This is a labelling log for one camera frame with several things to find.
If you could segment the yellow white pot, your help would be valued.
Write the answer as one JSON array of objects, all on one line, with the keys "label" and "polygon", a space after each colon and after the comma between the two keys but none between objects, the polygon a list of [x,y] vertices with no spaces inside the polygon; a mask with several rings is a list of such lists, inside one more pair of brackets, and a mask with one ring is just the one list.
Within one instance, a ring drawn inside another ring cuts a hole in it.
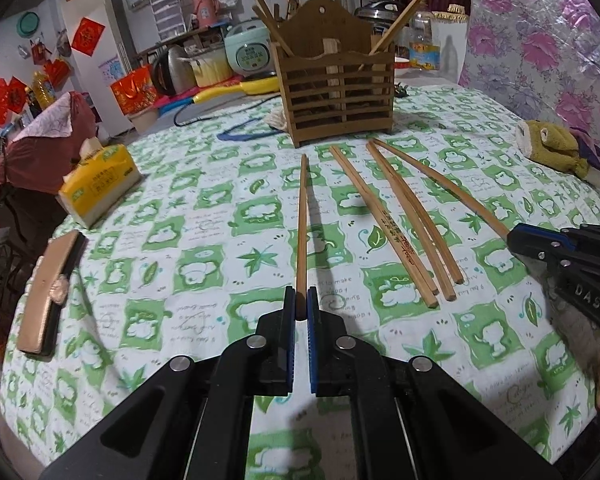
[{"label": "yellow white pot", "polygon": [[180,60],[190,66],[199,88],[215,86],[234,76],[223,46],[208,47],[193,56],[184,54]]}]

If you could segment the steel electric kettle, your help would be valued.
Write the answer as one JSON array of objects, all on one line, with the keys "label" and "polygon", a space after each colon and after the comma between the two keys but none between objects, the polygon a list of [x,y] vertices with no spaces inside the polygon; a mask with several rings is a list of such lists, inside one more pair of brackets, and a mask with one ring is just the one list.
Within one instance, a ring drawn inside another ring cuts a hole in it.
[{"label": "steel electric kettle", "polygon": [[152,83],[163,96],[179,96],[196,86],[192,64],[183,47],[173,46],[151,64]]}]

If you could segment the brown leather wallet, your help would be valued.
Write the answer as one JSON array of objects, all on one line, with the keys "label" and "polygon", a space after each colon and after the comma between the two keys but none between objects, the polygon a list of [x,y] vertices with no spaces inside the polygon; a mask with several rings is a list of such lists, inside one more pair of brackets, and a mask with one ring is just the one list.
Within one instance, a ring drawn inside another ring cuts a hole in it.
[{"label": "brown leather wallet", "polygon": [[78,230],[48,243],[33,275],[17,337],[17,349],[27,356],[49,358],[54,353],[71,274],[85,245],[86,237]]}]

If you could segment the wooden chopstick one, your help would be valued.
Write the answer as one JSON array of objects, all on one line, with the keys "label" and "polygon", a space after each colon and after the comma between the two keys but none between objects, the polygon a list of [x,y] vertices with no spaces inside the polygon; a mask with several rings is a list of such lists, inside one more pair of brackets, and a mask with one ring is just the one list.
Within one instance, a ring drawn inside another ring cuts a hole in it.
[{"label": "wooden chopstick one", "polygon": [[308,212],[308,193],[306,177],[308,176],[308,156],[301,156],[298,229],[297,229],[297,276],[296,276],[296,320],[306,319],[306,213]]}]

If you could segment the red covered furniture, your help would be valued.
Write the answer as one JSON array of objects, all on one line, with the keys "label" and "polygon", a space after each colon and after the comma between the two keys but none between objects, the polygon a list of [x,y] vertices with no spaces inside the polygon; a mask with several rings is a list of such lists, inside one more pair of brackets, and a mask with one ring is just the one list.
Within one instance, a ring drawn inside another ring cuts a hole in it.
[{"label": "red covered furniture", "polygon": [[55,195],[80,160],[85,140],[97,136],[96,118],[83,94],[70,91],[6,144],[0,155],[0,188]]}]

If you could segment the red gift bag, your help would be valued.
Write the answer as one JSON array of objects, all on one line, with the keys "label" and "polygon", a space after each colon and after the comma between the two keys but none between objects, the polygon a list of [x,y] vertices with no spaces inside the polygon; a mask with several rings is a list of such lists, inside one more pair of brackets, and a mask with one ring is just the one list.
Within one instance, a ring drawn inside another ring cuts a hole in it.
[{"label": "red gift bag", "polygon": [[110,89],[125,116],[134,115],[152,107],[160,93],[151,79],[150,67],[140,66],[110,84]]}]

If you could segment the blue hair band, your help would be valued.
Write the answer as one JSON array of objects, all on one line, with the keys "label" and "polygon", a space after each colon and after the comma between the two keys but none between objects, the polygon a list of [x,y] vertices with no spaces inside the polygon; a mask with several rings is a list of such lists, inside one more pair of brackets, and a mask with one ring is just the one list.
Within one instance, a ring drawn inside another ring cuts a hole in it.
[{"label": "blue hair band", "polygon": [[252,118],[225,129],[215,137],[223,142],[248,142],[279,133],[283,133],[283,130],[270,126],[263,119]]}]

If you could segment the red white bowl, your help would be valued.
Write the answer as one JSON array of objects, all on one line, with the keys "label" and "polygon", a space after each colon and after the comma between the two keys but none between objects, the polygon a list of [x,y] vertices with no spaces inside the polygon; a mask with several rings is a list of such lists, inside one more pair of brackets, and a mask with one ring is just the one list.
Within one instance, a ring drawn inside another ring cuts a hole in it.
[{"label": "red white bowl", "polygon": [[397,56],[394,59],[394,68],[396,70],[407,70],[410,67],[411,63],[407,58],[400,58],[400,56]]}]

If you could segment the green checkered tablecloth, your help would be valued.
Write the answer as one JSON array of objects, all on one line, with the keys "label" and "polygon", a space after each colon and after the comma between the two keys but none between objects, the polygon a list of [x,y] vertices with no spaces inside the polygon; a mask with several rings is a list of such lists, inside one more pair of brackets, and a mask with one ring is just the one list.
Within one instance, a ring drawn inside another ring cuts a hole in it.
[{"label": "green checkered tablecloth", "polygon": [[47,361],[6,348],[0,409],[43,464],[172,356],[203,360],[251,334],[294,282],[301,156],[310,170],[308,281],[321,307],[387,356],[433,359],[547,460],[595,415],[600,331],[548,298],[505,243],[444,188],[506,226],[600,224],[600,191],[520,154],[518,117],[477,90],[415,88],[396,103],[389,160],[460,266],[456,299],[428,308],[327,143],[215,136],[266,105],[183,117],[130,147],[140,185],[85,234]]}]

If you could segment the wooden chopstick two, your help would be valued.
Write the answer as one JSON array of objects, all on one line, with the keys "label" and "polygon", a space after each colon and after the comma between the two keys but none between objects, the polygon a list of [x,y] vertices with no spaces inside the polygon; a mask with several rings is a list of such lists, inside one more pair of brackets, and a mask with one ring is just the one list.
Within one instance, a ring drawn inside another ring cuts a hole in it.
[{"label": "wooden chopstick two", "polygon": [[342,154],[340,148],[336,145],[331,145],[329,151],[358,190],[358,194],[361,195],[367,209],[374,217],[381,231],[385,233],[389,244],[402,262],[407,274],[419,291],[420,296],[422,296],[422,300],[424,300],[426,306],[428,308],[437,307],[439,305],[437,300],[437,286],[434,284],[432,278],[430,278],[427,269],[422,264],[422,260],[420,260],[419,256],[416,254],[411,243],[407,240],[396,222],[393,221],[389,211],[370,190],[360,174],[347,160],[347,157]]}]

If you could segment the yellow tissue pack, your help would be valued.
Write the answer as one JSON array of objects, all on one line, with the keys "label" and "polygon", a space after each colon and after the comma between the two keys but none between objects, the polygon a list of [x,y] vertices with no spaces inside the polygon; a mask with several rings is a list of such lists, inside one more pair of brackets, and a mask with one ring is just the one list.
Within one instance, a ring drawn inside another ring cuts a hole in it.
[{"label": "yellow tissue pack", "polygon": [[58,200],[74,221],[91,228],[140,180],[140,172],[122,144],[102,146],[86,139],[80,160],[64,177]]}]

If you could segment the olive green towel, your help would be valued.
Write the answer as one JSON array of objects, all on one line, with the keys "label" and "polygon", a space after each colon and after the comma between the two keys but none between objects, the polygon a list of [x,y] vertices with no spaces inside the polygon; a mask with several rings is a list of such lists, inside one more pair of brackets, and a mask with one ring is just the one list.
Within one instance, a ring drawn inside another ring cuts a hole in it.
[{"label": "olive green towel", "polygon": [[584,130],[552,122],[517,122],[515,138],[525,158],[600,188],[600,146]]}]

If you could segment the wooden utensil holder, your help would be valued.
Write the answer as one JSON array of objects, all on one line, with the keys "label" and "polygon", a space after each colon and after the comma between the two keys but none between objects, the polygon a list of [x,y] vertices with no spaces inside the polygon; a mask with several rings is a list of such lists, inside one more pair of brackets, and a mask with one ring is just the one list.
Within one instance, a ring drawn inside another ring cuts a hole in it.
[{"label": "wooden utensil holder", "polygon": [[394,47],[334,0],[309,0],[271,35],[291,142],[393,126]]}]

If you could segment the black silver pressure cooker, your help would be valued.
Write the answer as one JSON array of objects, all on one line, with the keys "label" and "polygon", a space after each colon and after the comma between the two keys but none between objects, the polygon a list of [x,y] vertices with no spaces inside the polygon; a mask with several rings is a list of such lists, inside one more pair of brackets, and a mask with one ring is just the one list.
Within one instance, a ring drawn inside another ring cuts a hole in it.
[{"label": "black silver pressure cooker", "polygon": [[360,6],[354,15],[363,21],[370,22],[373,34],[383,35],[405,10],[406,5],[394,0],[378,0]]}]

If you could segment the white refrigerator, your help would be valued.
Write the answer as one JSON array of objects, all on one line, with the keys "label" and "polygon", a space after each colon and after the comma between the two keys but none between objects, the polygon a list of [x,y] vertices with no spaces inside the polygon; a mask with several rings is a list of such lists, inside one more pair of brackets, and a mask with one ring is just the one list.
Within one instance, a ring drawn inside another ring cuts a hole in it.
[{"label": "white refrigerator", "polygon": [[80,86],[95,107],[102,140],[132,128],[111,86],[133,68],[136,55],[122,0],[60,0]]}]

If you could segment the mint green rice cooker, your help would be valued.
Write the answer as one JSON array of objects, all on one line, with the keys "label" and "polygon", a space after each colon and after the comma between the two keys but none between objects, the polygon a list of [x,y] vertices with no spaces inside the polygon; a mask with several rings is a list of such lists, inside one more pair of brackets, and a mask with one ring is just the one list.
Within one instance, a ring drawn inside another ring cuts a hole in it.
[{"label": "mint green rice cooker", "polygon": [[238,23],[224,37],[230,67],[238,75],[249,77],[274,70],[270,51],[270,31],[258,18]]}]

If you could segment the plastic oil bottle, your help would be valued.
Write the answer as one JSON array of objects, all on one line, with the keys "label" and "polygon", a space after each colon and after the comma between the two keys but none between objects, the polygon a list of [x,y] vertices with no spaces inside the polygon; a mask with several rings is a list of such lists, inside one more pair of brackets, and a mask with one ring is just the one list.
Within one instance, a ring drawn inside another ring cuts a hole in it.
[{"label": "plastic oil bottle", "polygon": [[434,14],[426,6],[417,10],[410,21],[410,52],[411,68],[435,72],[440,68],[440,47],[434,43],[432,22]]}]

